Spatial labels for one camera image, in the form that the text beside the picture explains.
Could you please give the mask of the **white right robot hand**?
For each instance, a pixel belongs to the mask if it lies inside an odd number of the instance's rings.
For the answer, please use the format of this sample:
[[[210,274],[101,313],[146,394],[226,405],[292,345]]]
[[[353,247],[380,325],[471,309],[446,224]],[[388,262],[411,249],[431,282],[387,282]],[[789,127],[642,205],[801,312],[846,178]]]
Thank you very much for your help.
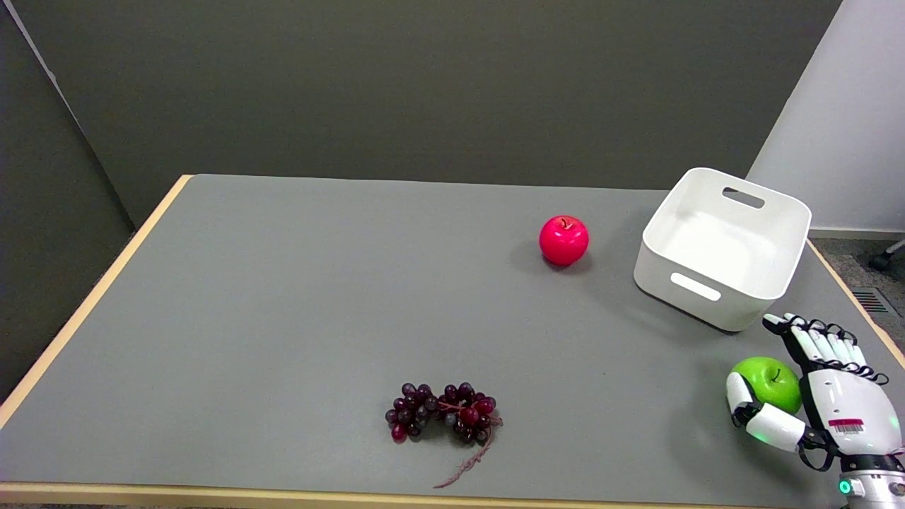
[[[884,386],[889,378],[870,367],[858,338],[833,322],[799,315],[765,315],[767,331],[782,339],[798,367],[795,378],[804,418],[755,390],[753,376],[726,380],[734,426],[772,447],[795,453],[805,466],[810,450],[825,453],[818,472],[840,460],[841,470],[903,473],[901,425]]]

